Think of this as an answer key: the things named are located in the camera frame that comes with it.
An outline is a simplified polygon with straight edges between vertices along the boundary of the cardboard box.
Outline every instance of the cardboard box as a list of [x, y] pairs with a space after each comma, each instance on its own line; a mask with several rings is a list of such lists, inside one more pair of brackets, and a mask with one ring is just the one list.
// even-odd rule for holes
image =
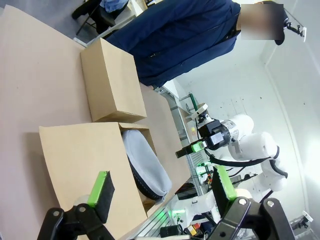
[[39, 128], [52, 185], [65, 211], [90, 194], [99, 171], [110, 171], [115, 191], [105, 226], [115, 239], [146, 220], [148, 209], [153, 207], [149, 216], [161, 206], [154, 207], [137, 189], [121, 136], [132, 129], [140, 130], [155, 152], [150, 131], [143, 125], [101, 122]]
[[100, 38], [80, 55], [93, 122], [135, 123], [147, 117], [131, 54]]

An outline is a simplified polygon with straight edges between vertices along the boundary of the floor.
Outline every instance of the floor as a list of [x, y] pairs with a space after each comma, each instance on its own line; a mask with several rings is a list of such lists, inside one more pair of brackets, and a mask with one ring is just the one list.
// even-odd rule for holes
[[[86, 17], [73, 20], [71, 13], [82, 2], [83, 0], [0, 0], [0, 8], [7, 4], [16, 7], [73, 39]], [[97, 35], [96, 30], [86, 24], [77, 37], [88, 42]]]

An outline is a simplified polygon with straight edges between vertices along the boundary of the black cap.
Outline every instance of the black cap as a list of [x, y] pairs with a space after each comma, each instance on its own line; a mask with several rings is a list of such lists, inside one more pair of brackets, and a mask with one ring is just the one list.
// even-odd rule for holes
[[285, 32], [286, 22], [288, 21], [288, 15], [283, 7], [283, 4], [278, 4], [274, 1], [262, 1], [263, 4], [275, 4], [278, 7], [272, 7], [272, 23], [274, 26], [274, 36], [275, 36], [275, 44], [280, 46], [285, 41]]

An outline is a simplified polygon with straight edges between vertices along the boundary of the gray fabric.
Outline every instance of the gray fabric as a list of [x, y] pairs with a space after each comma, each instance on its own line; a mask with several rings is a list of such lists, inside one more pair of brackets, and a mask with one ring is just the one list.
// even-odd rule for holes
[[172, 182], [142, 133], [127, 130], [122, 139], [126, 154], [139, 176], [155, 194], [165, 196]]

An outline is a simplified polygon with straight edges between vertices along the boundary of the brown tabletop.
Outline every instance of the brown tabletop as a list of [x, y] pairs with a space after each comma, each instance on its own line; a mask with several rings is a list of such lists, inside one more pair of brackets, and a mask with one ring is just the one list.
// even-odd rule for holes
[[[6, 6], [0, 18], [0, 231], [4, 239], [37, 238], [47, 210], [58, 206], [39, 126], [91, 122], [82, 74], [82, 46]], [[159, 160], [172, 196], [190, 176], [177, 159], [179, 136], [166, 100], [141, 86]]]

